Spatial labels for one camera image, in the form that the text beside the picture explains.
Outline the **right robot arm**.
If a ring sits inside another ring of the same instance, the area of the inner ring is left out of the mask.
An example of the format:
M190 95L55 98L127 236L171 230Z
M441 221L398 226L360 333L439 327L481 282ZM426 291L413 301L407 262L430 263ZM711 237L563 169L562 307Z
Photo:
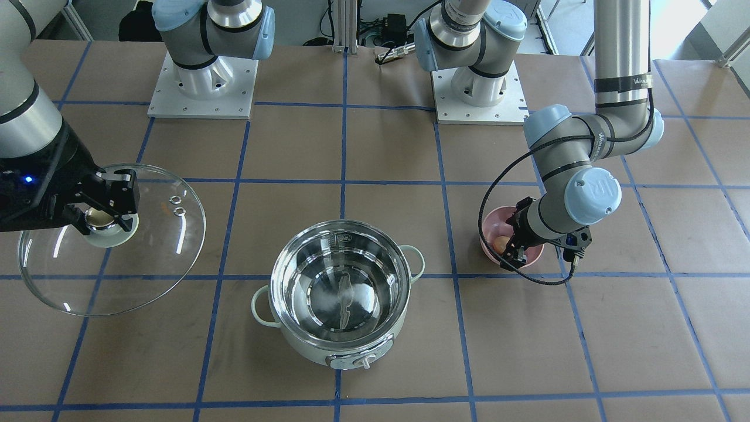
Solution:
M2 2L2 231L73 226L92 233L88 204L126 233L136 229L135 168L105 170L22 61L65 1ZM153 117L241 118L251 112L257 62L274 45L274 10L261 1L155 1L167 48Z

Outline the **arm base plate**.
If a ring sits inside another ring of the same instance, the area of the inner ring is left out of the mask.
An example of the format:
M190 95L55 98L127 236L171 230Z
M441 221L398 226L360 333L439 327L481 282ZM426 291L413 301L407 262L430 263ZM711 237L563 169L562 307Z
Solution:
M148 106L153 118L248 120L259 62L220 56L205 69L189 70L166 55Z
M529 116L516 63L493 79L469 67L431 72L437 123L523 125Z

